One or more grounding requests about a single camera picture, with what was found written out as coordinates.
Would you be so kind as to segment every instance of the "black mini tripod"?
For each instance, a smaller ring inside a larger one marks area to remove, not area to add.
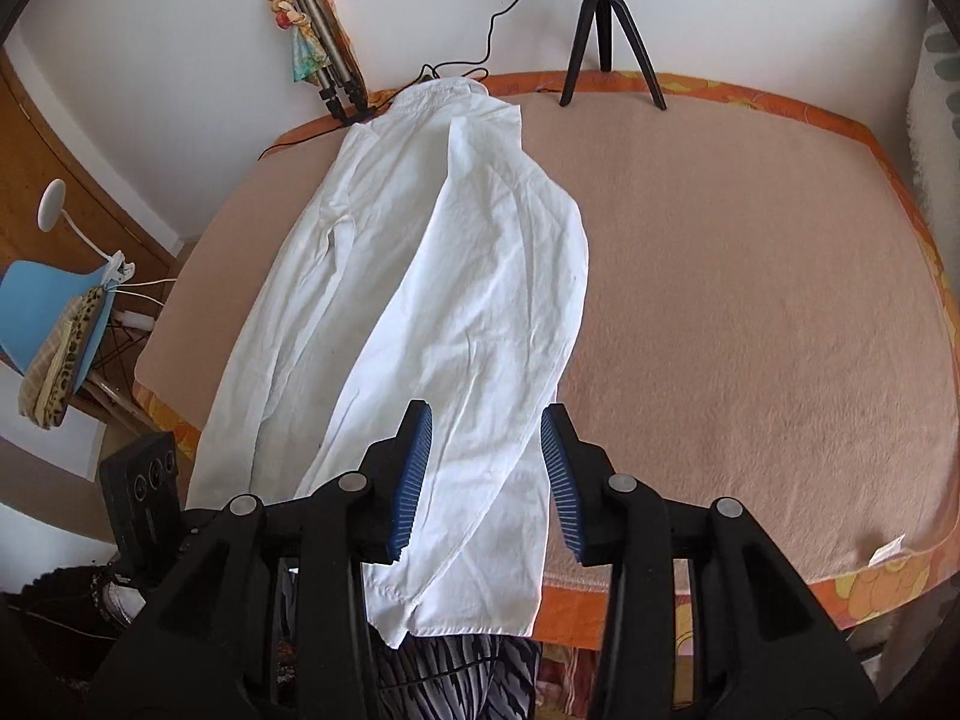
[[[654,98],[656,107],[665,111],[666,100],[664,99],[664,93],[661,92],[659,84],[656,82],[653,62],[650,61],[650,56],[647,55],[647,50],[643,47],[643,41],[640,40],[640,30],[634,23],[634,17],[630,15],[630,8],[627,8],[627,4],[623,0],[584,0],[580,6],[580,20],[577,22],[577,34],[573,39],[573,52],[570,53],[570,67],[566,71],[566,81],[563,83],[560,105],[570,105],[570,100],[573,99],[573,89],[577,85],[580,66],[584,62],[584,52],[587,50],[587,38],[590,35],[594,15],[596,15],[597,21],[597,43],[600,46],[600,70],[604,73],[611,71],[611,63],[613,63],[611,10],[616,11],[616,18],[620,21],[623,31],[627,33],[627,40],[630,41],[637,62],[640,62],[640,69],[647,81],[647,86],[650,88],[650,95]]]

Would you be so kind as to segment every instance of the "round lamp head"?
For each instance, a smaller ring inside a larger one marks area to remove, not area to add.
[[[64,200],[66,200],[66,184],[55,178],[43,191],[40,198],[40,208],[37,209],[37,226],[43,232],[50,232],[56,224],[61,211],[64,210]]]

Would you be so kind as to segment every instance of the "zebra print pants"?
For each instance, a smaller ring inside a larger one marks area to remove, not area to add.
[[[385,720],[527,720],[539,642],[498,635],[407,637],[392,650],[371,629]]]

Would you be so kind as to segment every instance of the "blue chair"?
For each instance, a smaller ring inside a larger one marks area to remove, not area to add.
[[[46,340],[54,323],[64,310],[67,300],[84,295],[97,286],[107,266],[92,274],[69,274],[48,265],[26,262],[13,263],[0,281],[0,347],[21,372],[27,370],[37,349]],[[107,292],[90,341],[77,370],[74,391],[80,389],[90,370],[97,347],[107,330],[114,295]]]

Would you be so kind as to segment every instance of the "orange fabric border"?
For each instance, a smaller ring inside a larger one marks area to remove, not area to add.
[[[491,76],[483,81],[492,95],[507,97],[530,92],[560,93],[564,73],[519,73],[507,76]],[[910,220],[920,249],[928,262],[930,275],[944,307],[944,321],[949,332],[953,352],[953,375],[957,384],[960,403],[960,309],[950,293],[944,265],[934,245],[920,211],[914,204],[909,190],[899,177],[877,139],[867,127],[851,119],[824,111],[798,100],[760,92],[744,86],[690,79],[686,76],[659,76],[665,93],[686,95],[714,103],[739,105],[775,116],[795,119],[826,129],[863,143],[870,148],[896,193],[904,213]],[[584,71],[577,83],[578,92],[647,92],[640,73],[600,73]],[[315,119],[282,135],[270,151],[289,148],[295,143],[308,140],[338,128],[333,117]],[[147,414],[164,430],[172,430],[176,444],[186,456],[193,459],[200,431],[182,420],[174,410],[163,404],[144,386],[134,384],[134,397]],[[960,527],[954,526],[949,536],[936,546],[900,560],[892,560],[875,568],[864,568],[833,579],[816,581],[810,586],[817,599],[840,628],[849,628],[872,617],[894,610],[933,589],[941,581],[960,570]],[[534,638],[547,643],[570,647],[599,649],[603,637],[603,625],[607,613],[606,593],[564,589],[544,586],[544,600],[534,625]],[[692,614],[689,596],[677,596],[677,651],[685,649],[692,635]]]

